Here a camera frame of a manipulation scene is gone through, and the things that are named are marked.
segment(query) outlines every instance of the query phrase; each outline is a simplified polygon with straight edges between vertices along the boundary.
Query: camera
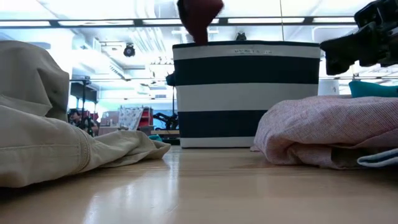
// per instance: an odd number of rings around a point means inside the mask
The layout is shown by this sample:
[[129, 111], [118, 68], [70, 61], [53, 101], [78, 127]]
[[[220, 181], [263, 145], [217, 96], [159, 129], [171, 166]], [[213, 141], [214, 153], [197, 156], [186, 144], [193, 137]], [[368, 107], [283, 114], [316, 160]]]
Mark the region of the camera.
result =
[[354, 15], [358, 31], [320, 44], [326, 53], [326, 73], [344, 73], [357, 60], [362, 67], [397, 64], [397, 15], [398, 0], [373, 1], [359, 10]]
[[124, 49], [123, 52], [124, 56], [126, 57], [134, 57], [136, 55], [136, 50], [134, 49], [133, 44], [126, 44], [126, 48]]

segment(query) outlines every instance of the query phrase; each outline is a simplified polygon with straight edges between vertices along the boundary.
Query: white fabric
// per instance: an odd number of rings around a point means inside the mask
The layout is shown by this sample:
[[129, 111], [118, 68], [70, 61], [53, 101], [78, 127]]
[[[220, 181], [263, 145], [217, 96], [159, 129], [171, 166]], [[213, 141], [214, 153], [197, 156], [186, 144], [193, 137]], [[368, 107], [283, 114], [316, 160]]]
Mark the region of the white fabric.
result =
[[129, 130], [137, 130], [142, 117], [143, 108], [119, 108], [119, 126], [129, 128]]
[[0, 41], [0, 187], [160, 159], [170, 149], [142, 132], [92, 138], [66, 123], [68, 78], [47, 51]]
[[398, 166], [398, 149], [391, 149], [371, 156], [363, 156], [357, 162], [359, 165], [366, 167]]

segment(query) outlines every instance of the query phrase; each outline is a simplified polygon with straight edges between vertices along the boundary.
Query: shelving unit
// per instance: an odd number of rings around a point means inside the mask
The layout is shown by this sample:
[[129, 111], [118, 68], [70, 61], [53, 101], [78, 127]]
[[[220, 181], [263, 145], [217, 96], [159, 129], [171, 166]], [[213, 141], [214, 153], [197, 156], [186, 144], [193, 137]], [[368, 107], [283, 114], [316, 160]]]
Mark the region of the shelving unit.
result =
[[144, 107], [138, 126], [143, 127], [152, 125], [154, 125], [154, 110], [151, 107]]

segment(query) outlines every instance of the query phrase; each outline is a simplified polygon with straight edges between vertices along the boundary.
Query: person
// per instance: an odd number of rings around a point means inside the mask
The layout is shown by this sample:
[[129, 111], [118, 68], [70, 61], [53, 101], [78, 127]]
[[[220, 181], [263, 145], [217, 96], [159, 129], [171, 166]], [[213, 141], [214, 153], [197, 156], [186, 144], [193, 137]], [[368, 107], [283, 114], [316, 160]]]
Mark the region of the person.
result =
[[197, 45], [208, 43], [207, 27], [224, 7], [222, 0], [178, 0], [180, 20]]
[[[91, 131], [88, 126], [89, 119], [84, 119], [84, 124], [82, 124], [81, 114], [77, 109], [70, 109], [69, 115], [70, 115], [70, 124], [79, 127], [81, 129], [84, 129], [88, 134], [91, 134]], [[96, 133], [98, 131], [98, 126], [95, 123], [95, 121], [93, 121], [92, 119], [90, 119], [90, 127], [92, 133]]]

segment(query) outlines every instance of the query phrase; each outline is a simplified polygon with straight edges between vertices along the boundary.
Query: navy and white striped bin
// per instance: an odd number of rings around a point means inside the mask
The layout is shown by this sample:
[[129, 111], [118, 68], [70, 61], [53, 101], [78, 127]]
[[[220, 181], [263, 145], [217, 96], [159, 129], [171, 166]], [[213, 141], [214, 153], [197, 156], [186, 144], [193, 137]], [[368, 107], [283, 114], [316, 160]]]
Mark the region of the navy and white striped bin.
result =
[[173, 52], [182, 147], [250, 147], [274, 104], [318, 93], [318, 44], [210, 42]]

